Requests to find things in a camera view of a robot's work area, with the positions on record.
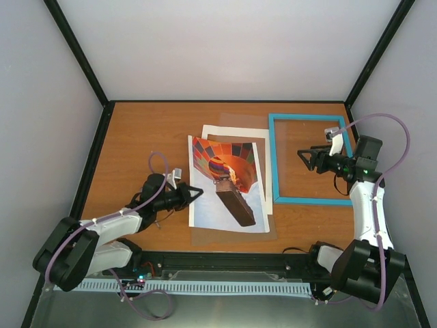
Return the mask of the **colourful photo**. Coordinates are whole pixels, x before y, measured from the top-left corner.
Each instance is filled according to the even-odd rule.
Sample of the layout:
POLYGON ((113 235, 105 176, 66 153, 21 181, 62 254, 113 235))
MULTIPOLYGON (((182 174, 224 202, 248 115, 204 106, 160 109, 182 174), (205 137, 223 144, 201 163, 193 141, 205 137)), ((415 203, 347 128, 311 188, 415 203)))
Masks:
POLYGON ((253 142, 188 136, 189 184, 203 190, 189 205, 191 228, 266 234, 270 231, 262 169, 253 142))

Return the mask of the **blue picture frame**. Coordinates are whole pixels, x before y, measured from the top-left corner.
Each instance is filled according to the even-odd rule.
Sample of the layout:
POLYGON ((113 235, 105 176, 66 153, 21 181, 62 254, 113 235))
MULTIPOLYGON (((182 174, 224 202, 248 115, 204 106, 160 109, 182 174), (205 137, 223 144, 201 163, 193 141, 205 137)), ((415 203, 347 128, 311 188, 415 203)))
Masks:
POLYGON ((269 113, 269 140, 270 140, 270 160, 272 174, 272 197, 275 204, 295 204, 312 206, 352 206, 351 200, 310 198, 310 197, 282 197, 279 190, 279 170, 277 160, 277 142, 275 136, 276 120, 302 120, 302 121, 325 121, 336 122, 339 128, 346 126, 346 121, 342 115, 322 115, 322 114, 300 114, 300 113, 269 113))

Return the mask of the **white photo mat board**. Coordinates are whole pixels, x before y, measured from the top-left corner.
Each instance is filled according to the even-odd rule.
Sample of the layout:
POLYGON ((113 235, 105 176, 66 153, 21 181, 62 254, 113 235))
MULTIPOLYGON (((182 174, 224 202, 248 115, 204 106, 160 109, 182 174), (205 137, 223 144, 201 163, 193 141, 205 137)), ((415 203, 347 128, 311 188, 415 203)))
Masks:
POLYGON ((237 128, 226 126, 204 125, 201 137, 207 139, 209 135, 225 136, 225 137, 246 137, 264 139, 265 148, 265 181, 266 188, 266 211, 268 215, 273 214, 273 198, 272 198, 272 165, 270 159, 270 138, 268 129, 261 128, 237 128))

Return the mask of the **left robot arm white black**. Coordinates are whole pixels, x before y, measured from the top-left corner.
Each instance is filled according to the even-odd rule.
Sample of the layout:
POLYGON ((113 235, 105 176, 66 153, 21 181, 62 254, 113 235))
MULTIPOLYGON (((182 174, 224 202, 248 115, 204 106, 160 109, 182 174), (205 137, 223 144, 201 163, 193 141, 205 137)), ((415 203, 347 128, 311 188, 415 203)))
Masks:
POLYGON ((63 218, 33 259, 33 268, 68 292, 86 277, 120 268, 134 275, 142 267, 142 248, 127 239, 156 222, 158 212, 188 207, 203 190, 185 182, 170 184, 164 174, 150 174, 140 192, 121 210, 100 218, 63 218))

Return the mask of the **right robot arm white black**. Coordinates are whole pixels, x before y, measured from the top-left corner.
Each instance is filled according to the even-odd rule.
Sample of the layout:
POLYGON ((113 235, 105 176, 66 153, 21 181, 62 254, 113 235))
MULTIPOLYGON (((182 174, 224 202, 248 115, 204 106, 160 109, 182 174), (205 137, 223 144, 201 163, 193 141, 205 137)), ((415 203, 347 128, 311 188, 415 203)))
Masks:
POLYGON ((312 261, 330 274, 333 290, 371 302, 384 303, 404 270, 405 256, 395 251, 387 232, 384 179, 377 172, 381 140, 363 136, 352 156, 334 146, 312 146, 297 155, 310 171, 332 172, 347 183, 354 213, 354 238, 345 248, 320 242, 309 250, 312 261))

